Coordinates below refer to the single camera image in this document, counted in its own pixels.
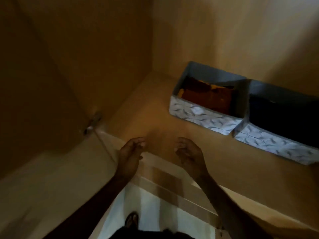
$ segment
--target fabric storage box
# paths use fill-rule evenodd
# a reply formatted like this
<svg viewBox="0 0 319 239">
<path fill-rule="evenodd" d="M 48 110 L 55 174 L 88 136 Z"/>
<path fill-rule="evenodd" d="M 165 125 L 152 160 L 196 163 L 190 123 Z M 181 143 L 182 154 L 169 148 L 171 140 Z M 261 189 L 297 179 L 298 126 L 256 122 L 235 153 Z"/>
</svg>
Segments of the fabric storage box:
<svg viewBox="0 0 319 239">
<path fill-rule="evenodd" d="M 186 77 L 193 77 L 205 83 L 219 86 L 234 86 L 230 115 L 210 110 L 178 97 Z M 169 112 L 178 118 L 196 123 L 212 131 L 228 135 L 244 118 L 248 99 L 249 80 L 245 77 L 215 69 L 207 65 L 190 62 L 171 95 Z"/>
<path fill-rule="evenodd" d="M 318 162 L 318 108 L 317 97 L 251 80 L 246 116 L 234 137 L 301 164 Z"/>
</svg>

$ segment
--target gray storage box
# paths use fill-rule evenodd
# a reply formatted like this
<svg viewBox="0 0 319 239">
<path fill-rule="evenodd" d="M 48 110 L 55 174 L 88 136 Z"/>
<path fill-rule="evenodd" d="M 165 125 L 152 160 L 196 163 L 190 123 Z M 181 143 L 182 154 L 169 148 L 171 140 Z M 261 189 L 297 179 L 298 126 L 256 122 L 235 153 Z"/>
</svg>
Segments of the gray storage box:
<svg viewBox="0 0 319 239">
<path fill-rule="evenodd" d="M 210 110 L 177 96 L 185 78 L 193 77 L 209 84 L 231 85 L 237 90 L 233 98 L 232 116 Z M 215 69 L 207 65 L 190 62 L 178 80 L 171 95 L 169 112 L 173 116 L 196 123 L 212 131 L 228 135 L 244 118 L 248 100 L 249 80 L 245 77 Z"/>
<path fill-rule="evenodd" d="M 251 80 L 249 85 L 249 95 L 265 98 L 274 101 L 277 104 L 293 106 L 303 106 L 309 102 L 318 101 L 317 97 L 307 96 L 298 92 L 293 92 L 281 87 L 270 84 L 265 84 L 257 80 Z M 298 114 L 297 112 L 289 117 L 289 123 L 294 123 L 291 129 L 300 127 L 300 117 L 307 117 L 307 114 Z M 260 148 L 262 150 L 277 154 L 279 156 L 294 160 L 298 163 L 309 165 L 319 161 L 319 149 L 316 147 L 302 144 L 286 137 L 279 136 L 272 132 L 252 124 L 249 120 L 249 103 L 246 116 L 241 124 L 235 129 L 234 137 L 236 140 Z M 285 122 L 284 119 L 278 119 L 280 122 Z M 318 124 L 307 124 L 309 136 L 314 138 L 317 143 L 317 134 L 314 134 L 314 126 Z"/>
</svg>

